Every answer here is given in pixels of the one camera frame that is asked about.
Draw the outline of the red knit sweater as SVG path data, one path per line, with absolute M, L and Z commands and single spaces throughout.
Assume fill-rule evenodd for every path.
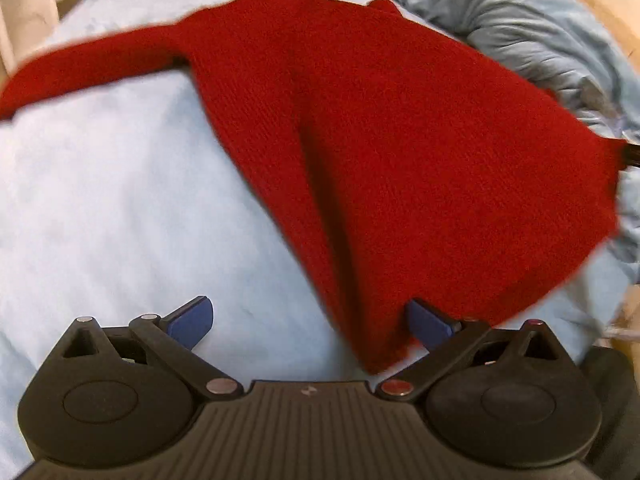
M 75 44 L 25 64 L 1 115 L 179 61 L 371 373 L 406 355 L 409 300 L 498 325 L 617 229 L 624 141 L 386 0 L 233 0 Z

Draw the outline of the light blue fleece bed sheet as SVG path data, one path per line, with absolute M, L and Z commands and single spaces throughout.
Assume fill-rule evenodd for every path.
M 85 0 L 47 47 L 226 1 Z M 543 318 L 579 359 L 613 321 L 639 281 L 638 173 L 622 188 L 622 239 L 507 326 Z M 32 462 L 18 401 L 70 322 L 123 326 L 198 295 L 213 301 L 215 322 L 196 352 L 245 385 L 369 379 L 215 138 L 188 72 L 73 93 L 1 122 L 1 479 Z

